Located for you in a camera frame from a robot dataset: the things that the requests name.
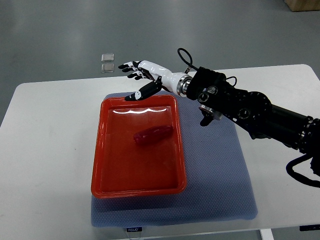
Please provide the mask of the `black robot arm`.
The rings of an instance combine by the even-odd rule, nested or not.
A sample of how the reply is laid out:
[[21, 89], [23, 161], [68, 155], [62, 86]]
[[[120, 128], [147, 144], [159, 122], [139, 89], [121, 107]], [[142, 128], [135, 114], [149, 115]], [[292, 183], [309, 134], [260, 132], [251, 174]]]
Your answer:
[[148, 80], [148, 84], [126, 96], [126, 101], [142, 101], [161, 90], [197, 101], [203, 116], [201, 126], [224, 116], [247, 131], [252, 139], [274, 139], [300, 151], [302, 155], [286, 165], [287, 174], [304, 185], [320, 186], [318, 180], [294, 170], [296, 165], [310, 161], [312, 172], [320, 173], [319, 119], [273, 105], [265, 94], [238, 89], [225, 74], [201, 66], [195, 68], [194, 76], [188, 71], [173, 73], [147, 60], [129, 61], [119, 68], [129, 78]]

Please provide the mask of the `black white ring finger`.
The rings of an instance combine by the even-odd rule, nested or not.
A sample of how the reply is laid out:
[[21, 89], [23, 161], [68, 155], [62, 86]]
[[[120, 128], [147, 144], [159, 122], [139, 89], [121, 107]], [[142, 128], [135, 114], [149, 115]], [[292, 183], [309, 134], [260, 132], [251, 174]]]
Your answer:
[[141, 71], [135, 71], [135, 72], [133, 72], [133, 73], [131, 73], [131, 74], [129, 74], [127, 77], [128, 78], [135, 78], [135, 76], [136, 75], [145, 75], [143, 72], [141, 72]]

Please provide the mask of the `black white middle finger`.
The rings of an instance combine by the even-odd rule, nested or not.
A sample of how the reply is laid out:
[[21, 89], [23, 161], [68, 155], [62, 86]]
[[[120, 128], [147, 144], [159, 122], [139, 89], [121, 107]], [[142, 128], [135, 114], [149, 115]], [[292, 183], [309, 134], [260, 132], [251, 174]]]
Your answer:
[[139, 71], [139, 68], [138, 67], [125, 67], [122, 69], [122, 71], [124, 73], [130, 72], [130, 71], [137, 72], [137, 71]]

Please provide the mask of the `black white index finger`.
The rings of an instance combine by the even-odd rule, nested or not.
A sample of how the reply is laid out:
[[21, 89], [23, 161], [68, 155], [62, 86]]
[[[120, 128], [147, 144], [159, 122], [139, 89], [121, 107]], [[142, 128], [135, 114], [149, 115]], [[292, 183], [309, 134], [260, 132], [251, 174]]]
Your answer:
[[137, 70], [139, 67], [140, 61], [129, 61], [118, 66], [120, 70]]

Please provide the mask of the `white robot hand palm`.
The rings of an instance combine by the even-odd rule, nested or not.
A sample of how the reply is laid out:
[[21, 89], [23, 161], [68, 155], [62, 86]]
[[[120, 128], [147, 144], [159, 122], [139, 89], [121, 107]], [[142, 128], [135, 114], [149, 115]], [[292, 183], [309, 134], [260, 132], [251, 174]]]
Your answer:
[[143, 60], [137, 65], [137, 69], [141, 71], [146, 71], [155, 80], [160, 77], [161, 85], [165, 90], [176, 94], [177, 96], [186, 97], [187, 87], [191, 82], [192, 77], [184, 72], [174, 73], [169, 69], [160, 66], [156, 63]]

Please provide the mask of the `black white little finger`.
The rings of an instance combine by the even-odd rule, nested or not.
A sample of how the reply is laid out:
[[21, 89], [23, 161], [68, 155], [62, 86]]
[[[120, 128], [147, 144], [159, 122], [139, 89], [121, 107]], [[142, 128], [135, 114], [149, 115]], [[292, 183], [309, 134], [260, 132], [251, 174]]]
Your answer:
[[145, 76], [145, 75], [136, 75], [134, 77], [135, 80], [140, 80], [140, 79], [150, 79], [148, 76]]

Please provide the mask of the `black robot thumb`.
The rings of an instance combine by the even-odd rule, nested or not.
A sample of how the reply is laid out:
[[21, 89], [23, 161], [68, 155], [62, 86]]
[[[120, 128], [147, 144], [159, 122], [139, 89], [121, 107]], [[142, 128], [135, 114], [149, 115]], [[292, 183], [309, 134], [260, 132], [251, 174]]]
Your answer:
[[128, 95], [124, 98], [125, 101], [142, 101], [155, 94], [157, 94], [162, 89], [161, 82], [151, 81], [144, 85], [138, 91]]

